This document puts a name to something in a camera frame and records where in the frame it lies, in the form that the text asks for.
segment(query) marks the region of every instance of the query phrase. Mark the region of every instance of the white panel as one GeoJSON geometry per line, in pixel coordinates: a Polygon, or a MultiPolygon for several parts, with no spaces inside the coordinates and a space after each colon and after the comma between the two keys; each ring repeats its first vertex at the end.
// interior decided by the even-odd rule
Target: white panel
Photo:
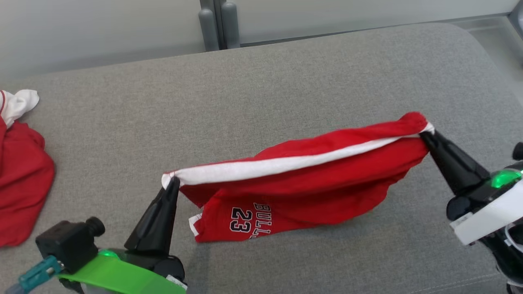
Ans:
{"type": "Polygon", "coordinates": [[[498,13],[518,0],[230,0],[240,42],[303,37],[498,13]]]}
{"type": "Polygon", "coordinates": [[[204,51],[198,0],[0,0],[0,77],[204,51]]]}

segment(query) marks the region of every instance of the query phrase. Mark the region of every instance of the green tape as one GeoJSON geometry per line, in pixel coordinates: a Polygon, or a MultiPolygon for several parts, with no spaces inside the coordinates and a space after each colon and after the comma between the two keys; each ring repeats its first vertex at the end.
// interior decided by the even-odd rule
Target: green tape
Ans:
{"type": "Polygon", "coordinates": [[[185,294],[181,286],[150,270],[106,255],[97,255],[74,275],[58,276],[123,294],[185,294]]]}

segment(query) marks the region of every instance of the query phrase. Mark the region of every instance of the gray fabric surface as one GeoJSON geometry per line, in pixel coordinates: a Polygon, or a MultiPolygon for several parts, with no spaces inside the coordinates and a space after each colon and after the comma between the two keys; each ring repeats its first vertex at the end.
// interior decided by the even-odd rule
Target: gray fabric surface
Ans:
{"type": "MultiPolygon", "coordinates": [[[[123,246],[163,171],[253,155],[276,143],[418,110],[489,169],[511,162],[523,111],[467,32],[421,24],[37,76],[24,118],[56,179],[31,239],[0,250],[0,289],[39,260],[34,237],[98,216],[123,246]]],[[[450,189],[431,158],[372,212],[334,227],[196,244],[181,197],[171,253],[189,293],[503,293],[481,245],[445,217],[450,189]]],[[[65,293],[53,281],[36,293],[65,293]]]]}

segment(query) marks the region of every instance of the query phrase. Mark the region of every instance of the green light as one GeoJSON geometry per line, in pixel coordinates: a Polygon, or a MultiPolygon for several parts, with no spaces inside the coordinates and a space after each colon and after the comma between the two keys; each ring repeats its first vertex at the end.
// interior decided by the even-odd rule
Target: green light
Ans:
{"type": "Polygon", "coordinates": [[[109,256],[109,257],[116,257],[117,259],[120,259],[118,257],[118,254],[114,253],[113,251],[111,250],[107,250],[107,249],[104,249],[104,250],[100,250],[98,252],[98,255],[104,255],[104,256],[109,256]]]}
{"type": "Polygon", "coordinates": [[[503,169],[492,177],[491,187],[499,189],[507,184],[514,183],[521,178],[521,173],[503,169]]]}

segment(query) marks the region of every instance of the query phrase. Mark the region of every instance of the black knob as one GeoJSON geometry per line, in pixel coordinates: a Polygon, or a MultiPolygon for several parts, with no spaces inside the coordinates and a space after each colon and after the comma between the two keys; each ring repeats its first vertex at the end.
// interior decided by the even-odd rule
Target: black knob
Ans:
{"type": "Polygon", "coordinates": [[[85,224],[87,225],[87,229],[89,230],[89,233],[93,237],[100,237],[105,233],[105,226],[104,223],[101,222],[101,220],[97,217],[90,217],[85,221],[85,224]]]}
{"type": "Polygon", "coordinates": [[[512,151],[512,158],[514,160],[523,160],[523,142],[519,142],[512,151]]]}

